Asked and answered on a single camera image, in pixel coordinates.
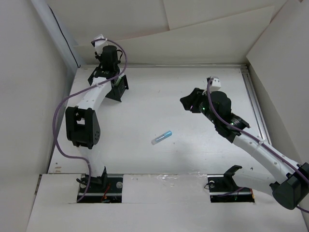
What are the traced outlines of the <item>blue highlighter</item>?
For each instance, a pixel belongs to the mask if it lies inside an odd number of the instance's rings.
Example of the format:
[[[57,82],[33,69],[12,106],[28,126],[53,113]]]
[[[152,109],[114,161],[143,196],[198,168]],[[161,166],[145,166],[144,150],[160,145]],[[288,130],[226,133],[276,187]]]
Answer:
[[[156,138],[154,138],[154,139],[151,141],[151,144],[152,144],[152,145],[155,145],[155,144],[157,144],[157,143],[159,143],[159,142],[161,142],[161,141],[163,141],[163,140],[169,138],[171,135],[172,135],[172,131],[169,130],[169,131],[167,131],[167,132],[161,134],[160,136],[157,136]]]

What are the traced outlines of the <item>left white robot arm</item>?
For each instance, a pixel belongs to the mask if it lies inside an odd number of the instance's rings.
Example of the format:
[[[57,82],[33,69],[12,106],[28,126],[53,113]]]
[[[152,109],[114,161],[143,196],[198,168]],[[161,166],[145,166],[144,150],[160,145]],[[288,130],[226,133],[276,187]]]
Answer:
[[[83,147],[91,150],[100,139],[100,126],[97,118],[104,98],[120,102],[126,89],[129,89],[126,75],[122,74],[117,79],[112,78],[120,73],[118,64],[119,49],[114,45],[102,47],[101,53],[95,53],[99,65],[88,78],[88,83],[93,88],[88,91],[75,107],[68,107],[65,111],[67,139],[79,148],[82,156],[89,160],[91,174],[86,175],[80,183],[86,184],[90,180],[91,186],[96,191],[104,191],[107,187],[107,173],[102,161],[95,158],[92,152],[86,152]]]

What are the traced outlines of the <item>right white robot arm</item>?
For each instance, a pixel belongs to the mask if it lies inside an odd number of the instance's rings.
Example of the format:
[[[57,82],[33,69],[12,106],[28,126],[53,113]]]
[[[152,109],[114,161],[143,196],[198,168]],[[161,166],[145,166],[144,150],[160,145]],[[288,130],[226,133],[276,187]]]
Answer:
[[[180,99],[186,111],[204,115],[220,136],[241,148],[264,168],[266,174],[255,174],[235,164],[218,177],[210,177],[209,190],[217,192],[216,202],[243,189],[255,189],[272,196],[286,209],[299,207],[309,193],[309,165],[299,164],[265,143],[248,122],[232,113],[231,100],[224,92],[194,90]]]

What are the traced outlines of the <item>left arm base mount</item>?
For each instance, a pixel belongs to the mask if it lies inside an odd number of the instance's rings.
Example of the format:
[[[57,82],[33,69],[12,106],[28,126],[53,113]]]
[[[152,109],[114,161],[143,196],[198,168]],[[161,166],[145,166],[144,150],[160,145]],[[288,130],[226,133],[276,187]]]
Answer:
[[[121,203],[123,175],[108,174],[106,180],[103,186],[91,183],[85,196],[78,203]]]

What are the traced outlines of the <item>green highlighter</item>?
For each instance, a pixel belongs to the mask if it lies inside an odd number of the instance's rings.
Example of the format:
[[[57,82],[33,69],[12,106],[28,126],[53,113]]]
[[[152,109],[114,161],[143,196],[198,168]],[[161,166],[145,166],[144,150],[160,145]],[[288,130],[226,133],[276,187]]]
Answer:
[[[121,77],[118,77],[118,79],[115,81],[114,85],[117,86],[121,81]]]

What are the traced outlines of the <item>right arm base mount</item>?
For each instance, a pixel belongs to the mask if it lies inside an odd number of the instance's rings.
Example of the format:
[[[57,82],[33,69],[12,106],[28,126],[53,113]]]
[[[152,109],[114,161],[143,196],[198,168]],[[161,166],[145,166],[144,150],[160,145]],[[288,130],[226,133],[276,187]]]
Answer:
[[[239,187],[232,179],[239,165],[229,168],[224,174],[208,174],[204,189],[209,191],[211,203],[255,203],[250,188]]]

